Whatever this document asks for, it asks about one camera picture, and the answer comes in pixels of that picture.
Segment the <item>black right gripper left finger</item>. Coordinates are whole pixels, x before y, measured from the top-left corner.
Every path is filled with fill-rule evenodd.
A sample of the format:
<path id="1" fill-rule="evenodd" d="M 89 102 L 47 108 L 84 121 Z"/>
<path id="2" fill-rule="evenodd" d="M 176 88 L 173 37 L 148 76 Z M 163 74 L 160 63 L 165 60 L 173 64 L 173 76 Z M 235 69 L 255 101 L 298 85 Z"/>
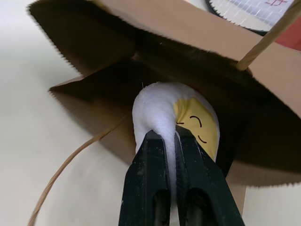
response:
<path id="1" fill-rule="evenodd" d="M 127 170 L 120 226 L 167 226 L 171 192 L 163 138 L 149 131 Z"/>

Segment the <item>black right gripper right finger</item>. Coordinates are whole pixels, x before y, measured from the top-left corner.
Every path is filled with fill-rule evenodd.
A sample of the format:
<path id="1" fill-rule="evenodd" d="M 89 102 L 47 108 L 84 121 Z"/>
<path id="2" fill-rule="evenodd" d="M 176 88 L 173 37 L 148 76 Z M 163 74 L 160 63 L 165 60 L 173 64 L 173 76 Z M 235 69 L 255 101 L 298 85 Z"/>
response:
<path id="1" fill-rule="evenodd" d="M 180 126 L 176 126 L 175 154 L 180 225 L 242 226 L 223 172 L 192 133 Z"/>

